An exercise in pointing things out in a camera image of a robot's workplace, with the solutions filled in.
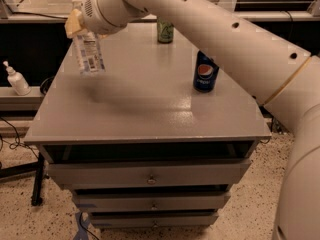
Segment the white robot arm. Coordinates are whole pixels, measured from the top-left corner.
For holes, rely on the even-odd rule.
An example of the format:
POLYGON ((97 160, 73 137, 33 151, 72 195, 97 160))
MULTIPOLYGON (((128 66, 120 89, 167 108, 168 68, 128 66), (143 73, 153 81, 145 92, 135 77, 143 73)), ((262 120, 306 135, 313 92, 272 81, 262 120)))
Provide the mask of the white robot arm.
POLYGON ((273 240, 320 240, 320 58, 207 0, 81 0, 69 37, 111 35, 149 14, 192 44, 295 136, 273 240))

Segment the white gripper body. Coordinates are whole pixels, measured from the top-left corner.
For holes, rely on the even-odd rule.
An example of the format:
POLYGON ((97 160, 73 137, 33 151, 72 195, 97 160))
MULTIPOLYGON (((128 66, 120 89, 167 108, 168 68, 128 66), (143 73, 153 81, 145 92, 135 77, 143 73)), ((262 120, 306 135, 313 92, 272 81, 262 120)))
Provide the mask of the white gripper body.
POLYGON ((84 26, 98 34, 122 30, 134 17, 134 8, 124 0, 83 0, 84 26))

